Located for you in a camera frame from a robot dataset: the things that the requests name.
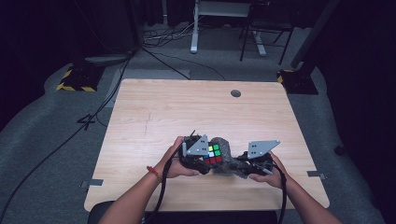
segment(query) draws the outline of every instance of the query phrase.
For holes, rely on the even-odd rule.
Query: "person's right hand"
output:
[[[277,164],[277,166],[280,168],[280,170],[285,174],[286,178],[289,178],[288,173],[286,172],[285,167],[283,166],[282,162],[279,160],[279,158],[270,151],[270,154]],[[282,189],[282,184],[281,184],[281,179],[280,179],[280,173],[276,168],[273,168],[273,175],[256,175],[256,174],[251,174],[248,177],[252,180],[255,180],[257,182],[266,182],[272,187]]]

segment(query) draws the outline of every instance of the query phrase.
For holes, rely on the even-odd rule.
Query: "light wood surface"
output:
[[[241,91],[238,98],[232,90]],[[230,142],[234,157],[249,141],[280,140],[273,152],[323,206],[329,200],[281,84],[275,82],[124,79],[115,103],[85,202],[90,211],[116,200],[155,165],[179,135],[196,130],[208,139]],[[158,201],[161,186],[147,210]],[[168,179],[161,211],[272,210],[282,203],[281,190],[238,176],[209,173]],[[293,208],[288,201],[287,208]]]

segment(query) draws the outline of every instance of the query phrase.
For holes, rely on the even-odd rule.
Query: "chair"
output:
[[[247,15],[247,23],[243,27],[239,36],[244,35],[244,45],[242,47],[241,57],[239,61],[242,62],[245,52],[245,46],[248,39],[249,31],[267,32],[279,34],[274,41],[274,44],[266,46],[283,47],[282,56],[280,57],[279,65],[282,64],[286,49],[288,48],[291,35],[294,30],[294,25],[291,20],[293,7],[288,6],[288,2],[283,1],[254,1],[249,8]],[[285,45],[275,45],[276,41],[284,32],[289,32],[288,40]]]

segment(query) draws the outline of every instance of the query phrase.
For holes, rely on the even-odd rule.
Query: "desk leg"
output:
[[[265,51],[264,45],[262,44],[262,38],[260,37],[261,32],[253,31],[253,37],[256,41],[257,50],[260,53],[260,56],[267,56],[267,52]]]
[[[199,0],[195,0],[194,9],[194,29],[192,31],[191,40],[191,53],[196,53],[198,51],[198,15],[199,15]]]

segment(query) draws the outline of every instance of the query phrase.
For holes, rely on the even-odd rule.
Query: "rubik's cube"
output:
[[[209,143],[209,152],[203,157],[206,163],[218,163],[222,162],[221,151],[218,144]]]

